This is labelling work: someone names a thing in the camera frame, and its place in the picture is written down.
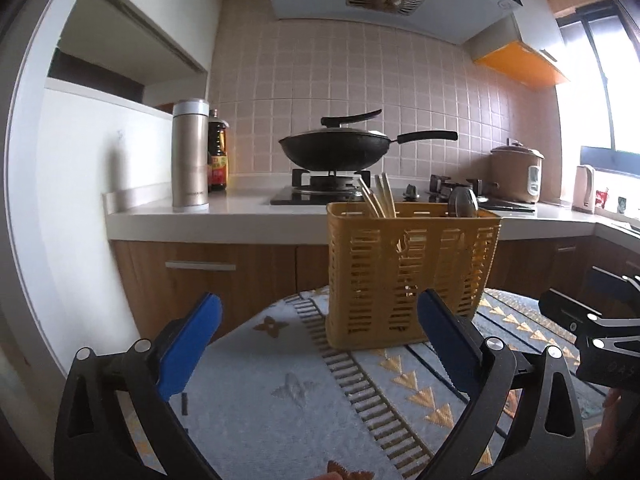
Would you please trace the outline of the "person's right hand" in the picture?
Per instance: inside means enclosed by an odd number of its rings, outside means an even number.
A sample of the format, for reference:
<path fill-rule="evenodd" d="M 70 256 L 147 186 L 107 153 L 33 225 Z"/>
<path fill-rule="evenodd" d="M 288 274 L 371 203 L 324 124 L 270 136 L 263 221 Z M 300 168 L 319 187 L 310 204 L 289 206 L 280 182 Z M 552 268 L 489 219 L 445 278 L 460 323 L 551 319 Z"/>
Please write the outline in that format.
<path fill-rule="evenodd" d="M 639 395 L 610 389 L 587 460 L 591 479 L 639 478 Z"/>

